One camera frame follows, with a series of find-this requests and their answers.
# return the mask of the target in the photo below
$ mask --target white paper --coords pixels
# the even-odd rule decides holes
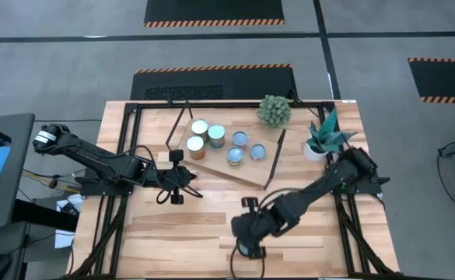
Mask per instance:
[[[81,211],[82,209],[82,196],[80,194],[74,194],[74,195],[71,195],[69,197],[67,197],[67,199],[75,206],[75,209],[77,209],[77,211]],[[68,204],[68,201],[65,199],[65,200],[61,200],[61,201],[57,201],[56,202],[56,211],[58,212],[61,212],[61,208],[63,208],[65,205]],[[63,234],[74,234],[72,232],[67,232],[67,231],[64,231],[64,230],[60,230],[60,229],[56,229],[56,236],[54,238],[54,248],[58,249],[58,248],[65,248],[65,247],[69,247],[72,245],[72,241],[73,241],[73,238],[75,238],[74,236],[66,236],[66,235],[61,235],[61,234],[58,234],[58,233],[63,233]]]

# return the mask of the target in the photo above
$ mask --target can lid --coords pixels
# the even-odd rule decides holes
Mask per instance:
[[[251,147],[251,157],[254,160],[265,158],[265,147],[262,144],[256,144]]]
[[[220,139],[226,134],[226,129],[220,124],[214,124],[208,129],[208,136],[211,139]]]
[[[196,152],[203,148],[204,144],[205,142],[203,141],[203,138],[199,136],[192,136],[187,140],[186,146],[188,150]]]
[[[248,136],[242,131],[234,132],[233,143],[234,145],[246,145],[248,142]]]
[[[227,159],[233,163],[240,162],[243,159],[243,150],[238,147],[232,147],[227,151]]]
[[[204,133],[208,130],[208,123],[203,119],[198,119],[193,122],[191,129],[196,134]]]

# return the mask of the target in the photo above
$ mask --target black floor mat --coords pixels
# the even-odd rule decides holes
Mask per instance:
[[[284,24],[281,0],[148,0],[145,27]]]
[[[289,64],[146,69],[134,74],[131,100],[259,100],[291,89]]]
[[[409,58],[421,101],[455,103],[455,59]]]

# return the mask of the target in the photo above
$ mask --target wooden table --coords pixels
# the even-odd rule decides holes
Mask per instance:
[[[117,150],[125,104],[126,102],[120,101],[107,103],[97,140],[99,147],[112,152]],[[350,144],[367,151],[357,103],[335,101],[335,104],[341,130],[358,132]],[[137,144],[147,145],[152,150],[159,168],[171,167],[165,141],[179,111],[180,109],[145,109],[142,113]],[[263,129],[255,109],[251,108],[195,108],[193,113],[194,117],[221,120],[224,125]],[[170,141],[171,147],[179,143],[189,119],[188,116],[182,117]],[[266,193],[281,187],[305,187],[321,176],[324,164],[306,161],[301,150],[310,134],[310,121],[319,123],[307,109],[292,110],[275,177],[266,191],[241,180],[233,180],[232,177],[187,164],[184,165],[198,175],[197,180],[191,182],[191,186],[204,195],[202,199],[184,194],[183,205],[158,205],[155,203],[157,190],[136,187],[128,200],[117,277],[230,277],[229,256],[235,244],[230,220],[246,211],[241,208],[241,198],[262,198]],[[131,127],[132,125],[129,125],[124,149],[129,146]],[[279,133],[268,134],[272,141],[277,141],[278,136]],[[137,155],[149,157],[145,151],[140,150]],[[383,206],[367,194],[356,195],[356,201],[364,237],[385,264],[397,270],[397,260]],[[73,244],[75,268],[92,250],[99,203],[100,197],[87,198],[83,203]],[[118,205],[119,202],[116,201],[114,213]],[[356,243],[351,236],[350,240],[355,269],[360,271]],[[313,203],[295,229],[279,238],[265,238],[264,245],[268,252],[266,277],[347,275],[338,217],[334,199],[330,195]],[[113,240],[107,246],[103,272],[109,269],[112,246]],[[239,254],[234,260],[236,276],[260,275],[260,261],[250,261]]]

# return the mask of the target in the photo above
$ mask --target black metal frame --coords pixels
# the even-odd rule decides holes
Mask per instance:
[[[188,109],[190,117],[193,118],[192,114],[192,109],[193,108],[257,108],[259,107],[259,102],[219,102],[219,101],[212,101],[212,102],[198,102],[198,103],[189,103],[187,101],[184,102],[163,102],[163,103],[127,103],[125,106],[124,110],[124,118],[122,120],[122,125],[121,125],[121,132],[120,132],[120,139],[118,142],[118,152],[122,152],[124,148],[124,143],[125,143],[125,135],[128,129],[129,125],[129,119],[130,119],[130,114],[132,112],[135,113],[135,119],[134,119],[134,124],[132,128],[132,133],[131,133],[131,148],[135,147],[137,145],[138,141],[138,131],[139,131],[139,126],[141,123],[141,115],[143,110],[145,109],[181,109],[178,118],[175,121],[175,124],[173,125],[172,131],[170,132],[167,140],[166,140],[166,146],[169,150],[171,150],[169,143],[170,139],[172,138],[173,133],[175,132],[177,125],[179,124],[180,119],[182,118],[182,115],[184,114],[184,111]],[[319,119],[320,122],[324,122],[325,120],[325,113],[324,109],[326,110],[332,110],[334,107],[333,102],[294,102],[290,103],[290,107],[293,108],[316,108],[317,112],[319,114]],[[279,150],[277,151],[277,154],[280,153],[280,147],[282,146],[282,142],[284,141],[284,136],[285,136],[285,130],[283,130],[279,140],[278,140],[278,145],[279,145]],[[328,163],[333,162],[333,158],[331,156],[327,157]],[[271,171],[271,176],[269,177],[267,185],[271,182],[271,178],[273,176],[273,173],[275,171],[276,164],[273,164],[272,166],[272,171]],[[337,214],[338,214],[338,224],[339,224],[339,229],[340,229],[340,235],[341,235],[341,241],[343,245],[343,250],[344,250],[344,255],[345,255],[345,262],[347,265],[347,272],[348,276],[351,275],[357,275],[357,272],[355,272],[355,266],[353,264],[353,258],[352,258],[352,249],[350,247],[350,242],[348,238],[348,231],[352,233],[353,236],[362,236],[362,230],[360,227],[360,221],[359,221],[359,214],[357,211],[356,207],[356,202],[355,202],[355,195],[354,194],[347,194],[348,195],[348,203],[350,207],[350,212],[352,215],[351,220],[348,222],[348,214],[346,214],[344,210],[344,206],[342,203],[341,199],[341,194],[338,192],[334,192],[334,201],[335,201],[335,206],[337,209]],[[128,202],[128,196],[123,196],[121,198],[120,202],[120,207],[125,210],[127,207],[127,202]],[[103,229],[102,233],[105,233],[110,225],[110,217],[112,216],[113,213],[113,206],[114,206],[114,197],[109,197],[108,202],[107,202],[107,208],[105,211],[104,215],[104,221],[103,221]],[[86,276],[94,279],[114,279],[116,273],[117,273],[117,265],[118,265],[118,258],[119,258],[119,253],[120,253],[120,247],[121,247],[121,237],[123,233],[123,225],[124,225],[124,220],[122,219],[121,223],[118,225],[118,228],[115,232],[115,238],[114,238],[114,247],[113,247],[113,254],[111,258],[111,263],[110,263],[110,273],[109,274],[101,274],[101,268],[103,264],[103,258],[104,258],[104,250],[99,256],[97,263],[96,263],[96,270],[94,271],[94,275],[92,276]],[[359,247],[359,253],[360,253],[360,261],[362,264],[362,271],[366,274],[370,273],[369,269],[369,261],[367,259],[366,255],[374,255],[372,250],[367,250],[367,252],[364,252],[360,247]]]

